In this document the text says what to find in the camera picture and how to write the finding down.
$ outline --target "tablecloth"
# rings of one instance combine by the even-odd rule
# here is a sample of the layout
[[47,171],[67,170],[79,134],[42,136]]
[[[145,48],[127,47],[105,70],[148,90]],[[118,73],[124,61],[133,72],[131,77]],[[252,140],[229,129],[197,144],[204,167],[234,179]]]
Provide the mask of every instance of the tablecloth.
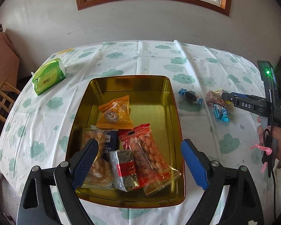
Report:
[[[258,142],[257,116],[228,104],[230,123],[223,122],[215,119],[213,108],[205,101],[201,107],[191,106],[178,94],[184,88],[204,98],[209,90],[225,89],[264,97],[264,86],[253,63],[229,52],[177,40],[104,42],[53,54],[46,62],[54,58],[62,60],[67,78],[40,96],[29,82],[13,106],[0,138],[0,171],[18,194],[32,166],[56,167],[65,159],[72,123],[91,79],[144,74],[170,78],[183,139],[191,139],[199,151],[226,167],[246,165],[265,206],[266,188],[272,182],[261,173],[261,151],[250,150]],[[187,167],[185,178],[186,198],[173,207],[125,209],[81,202],[96,225],[185,224],[203,193]],[[55,187],[52,192],[61,221],[67,224]],[[223,211],[226,193],[227,190],[222,193],[213,223]]]

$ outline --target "cloud print tablecloth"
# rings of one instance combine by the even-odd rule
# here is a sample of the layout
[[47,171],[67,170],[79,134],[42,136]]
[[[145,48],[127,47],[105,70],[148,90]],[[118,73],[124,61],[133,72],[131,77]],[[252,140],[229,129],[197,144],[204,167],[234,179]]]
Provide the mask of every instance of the cloud print tablecloth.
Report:
[[[56,167],[65,159],[72,123],[89,81],[96,77],[120,75],[165,75],[171,80],[178,108],[182,137],[226,167],[246,165],[255,181],[261,204],[266,204],[268,182],[260,172],[261,151],[250,147],[258,142],[257,116],[227,106],[230,123],[215,119],[213,108],[204,102],[191,106],[178,94],[180,88],[195,90],[205,98],[209,90],[264,97],[258,69],[248,60],[225,51],[179,41],[104,42],[52,55],[66,67],[67,78],[40,96],[29,82],[9,114],[0,138],[0,171],[18,194],[22,194],[34,165]],[[203,190],[185,168],[186,198],[174,207],[123,209],[82,200],[96,225],[185,224]],[[56,188],[53,198],[63,224],[68,224]],[[214,216],[219,220],[224,192]]]

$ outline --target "chair backrest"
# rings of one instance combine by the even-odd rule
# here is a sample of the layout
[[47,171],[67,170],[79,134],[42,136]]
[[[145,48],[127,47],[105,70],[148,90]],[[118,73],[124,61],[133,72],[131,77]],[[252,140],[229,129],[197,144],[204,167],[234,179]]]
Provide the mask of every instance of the chair backrest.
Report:
[[[20,94],[21,92],[13,87],[11,84],[7,83],[6,80],[7,80],[8,77],[6,77],[3,82],[0,84],[0,110],[1,109],[4,109],[6,112],[10,112],[12,106],[14,105],[15,101],[10,98],[8,95],[6,95],[1,89],[3,86],[6,86],[8,87],[9,89],[11,89],[12,92],[15,92],[16,94]],[[6,118],[4,118],[1,114],[0,114],[0,120],[5,122],[6,121]]]

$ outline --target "red snack package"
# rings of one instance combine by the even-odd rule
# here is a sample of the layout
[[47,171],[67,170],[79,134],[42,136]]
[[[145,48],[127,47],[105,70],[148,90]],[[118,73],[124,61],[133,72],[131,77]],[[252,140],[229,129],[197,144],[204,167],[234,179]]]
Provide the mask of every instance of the red snack package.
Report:
[[222,107],[225,106],[225,101],[222,99],[220,94],[214,93],[213,91],[209,91],[206,95],[206,103],[210,106],[213,104],[220,105]]
[[139,183],[147,196],[163,189],[181,173],[169,166],[153,139],[150,124],[143,124],[119,136],[124,149],[133,151]]

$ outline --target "white wall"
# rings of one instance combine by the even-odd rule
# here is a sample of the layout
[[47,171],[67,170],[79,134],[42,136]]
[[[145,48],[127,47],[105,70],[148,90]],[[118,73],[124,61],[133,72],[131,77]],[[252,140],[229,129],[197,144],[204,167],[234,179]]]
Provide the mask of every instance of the white wall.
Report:
[[76,0],[5,0],[0,23],[21,59],[19,77],[54,52],[113,40],[177,39],[274,65],[281,56],[275,0],[232,0],[229,17],[167,0],[110,2],[81,11]]

